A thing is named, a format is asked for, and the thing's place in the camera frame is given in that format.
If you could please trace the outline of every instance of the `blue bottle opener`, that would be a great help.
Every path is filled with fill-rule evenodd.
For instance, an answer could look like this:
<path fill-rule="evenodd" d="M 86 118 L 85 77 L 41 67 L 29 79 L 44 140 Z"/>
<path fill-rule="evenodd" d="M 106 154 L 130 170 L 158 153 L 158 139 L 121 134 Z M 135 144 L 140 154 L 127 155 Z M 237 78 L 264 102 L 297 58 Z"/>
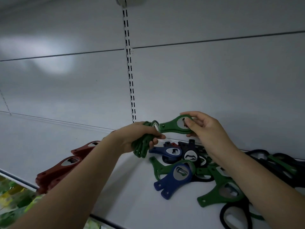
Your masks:
<path fill-rule="evenodd" d="M 162 190 L 161 196 L 169 200 L 174 192 L 192 179 L 192 171 L 189 166 L 178 163 L 164 178 L 154 183 L 157 191 Z"/>
<path fill-rule="evenodd" d="M 151 154 L 160 154 L 168 158 L 180 158 L 182 156 L 182 150 L 174 146 L 153 147 L 148 152 Z"/>

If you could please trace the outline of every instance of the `panel seam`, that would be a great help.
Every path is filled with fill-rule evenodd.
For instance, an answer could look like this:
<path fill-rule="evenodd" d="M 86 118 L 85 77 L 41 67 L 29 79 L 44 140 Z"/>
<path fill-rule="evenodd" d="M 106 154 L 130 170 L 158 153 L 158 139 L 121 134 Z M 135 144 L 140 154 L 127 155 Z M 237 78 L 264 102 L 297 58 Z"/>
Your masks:
<path fill-rule="evenodd" d="M 123 11 L 123 23 L 124 23 L 124 33 L 125 33 L 125 50 L 126 50 L 126 60 L 128 68 L 128 80 L 129 80 L 129 92 L 130 92 L 130 103 L 132 110 L 132 122 L 137 120 L 136 109 L 135 109 L 135 91 L 134 91 L 134 79 L 132 74 L 132 47 L 130 46 L 130 34 L 129 34 L 129 23 L 128 23 L 128 11 L 127 11 L 127 1 L 125 0 L 125 8 L 122 7 Z"/>
<path fill-rule="evenodd" d="M 4 96 L 3 96 L 3 94 L 2 94 L 2 91 L 1 91 L 1 90 L 0 90 L 0 94 L 1 94 L 2 99 L 3 99 L 3 101 L 4 101 L 5 105 L 6 105 L 7 110 L 9 111 L 9 114 L 10 114 L 10 115 L 12 115 L 12 114 L 11 114 L 11 112 L 10 112 L 9 106 L 7 106 L 7 103 L 6 103 L 5 99 L 4 99 Z"/>

